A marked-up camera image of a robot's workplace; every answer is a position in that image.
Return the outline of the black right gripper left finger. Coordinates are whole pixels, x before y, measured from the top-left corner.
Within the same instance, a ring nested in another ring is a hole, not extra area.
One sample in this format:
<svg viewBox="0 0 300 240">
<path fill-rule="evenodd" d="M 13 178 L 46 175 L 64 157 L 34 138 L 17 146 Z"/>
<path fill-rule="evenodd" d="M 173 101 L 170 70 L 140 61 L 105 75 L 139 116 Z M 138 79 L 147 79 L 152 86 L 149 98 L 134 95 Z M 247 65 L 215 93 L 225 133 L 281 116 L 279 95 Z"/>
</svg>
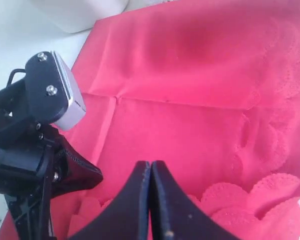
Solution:
<svg viewBox="0 0 300 240">
<path fill-rule="evenodd" d="M 149 229 L 148 194 L 151 166 L 138 161 L 110 204 L 71 240 L 146 240 Z"/>
</svg>

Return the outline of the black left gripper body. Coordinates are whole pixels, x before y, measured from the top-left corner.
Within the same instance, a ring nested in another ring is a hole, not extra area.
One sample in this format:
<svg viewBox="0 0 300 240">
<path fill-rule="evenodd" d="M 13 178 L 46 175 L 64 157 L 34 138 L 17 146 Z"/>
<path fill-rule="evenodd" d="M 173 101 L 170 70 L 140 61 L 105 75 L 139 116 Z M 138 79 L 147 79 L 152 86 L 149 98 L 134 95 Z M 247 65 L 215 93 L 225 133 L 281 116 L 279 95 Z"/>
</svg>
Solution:
<svg viewBox="0 0 300 240">
<path fill-rule="evenodd" d="M 0 194 L 10 178 L 39 182 L 53 175 L 53 161 L 60 134 L 51 124 L 31 115 L 25 80 L 0 90 Z"/>
</svg>

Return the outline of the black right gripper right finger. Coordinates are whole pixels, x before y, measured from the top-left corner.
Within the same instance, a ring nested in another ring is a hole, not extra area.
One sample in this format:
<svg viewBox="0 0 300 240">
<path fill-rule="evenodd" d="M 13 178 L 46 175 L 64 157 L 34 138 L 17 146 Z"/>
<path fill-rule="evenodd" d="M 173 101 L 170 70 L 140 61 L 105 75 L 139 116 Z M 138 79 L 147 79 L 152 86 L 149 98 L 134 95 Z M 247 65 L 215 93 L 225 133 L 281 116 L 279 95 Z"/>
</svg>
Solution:
<svg viewBox="0 0 300 240">
<path fill-rule="evenodd" d="M 163 161 L 151 165 L 149 209 L 154 240 L 235 240 L 182 191 Z"/>
</svg>

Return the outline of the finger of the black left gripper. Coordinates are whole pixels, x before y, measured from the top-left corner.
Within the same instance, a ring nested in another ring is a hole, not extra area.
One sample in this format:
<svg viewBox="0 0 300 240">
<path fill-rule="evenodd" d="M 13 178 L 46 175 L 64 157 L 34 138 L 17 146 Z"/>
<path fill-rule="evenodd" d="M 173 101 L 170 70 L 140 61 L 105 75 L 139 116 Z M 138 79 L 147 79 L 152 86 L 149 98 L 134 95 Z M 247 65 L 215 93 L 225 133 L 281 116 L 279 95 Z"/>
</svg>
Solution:
<svg viewBox="0 0 300 240">
<path fill-rule="evenodd" d="M 4 198 L 20 240 L 56 240 L 50 203 L 55 177 L 47 174 L 38 182 L 9 178 Z"/>
<path fill-rule="evenodd" d="M 62 135 L 53 157 L 52 197 L 90 190 L 104 179 L 101 170 L 81 156 Z"/>
</svg>

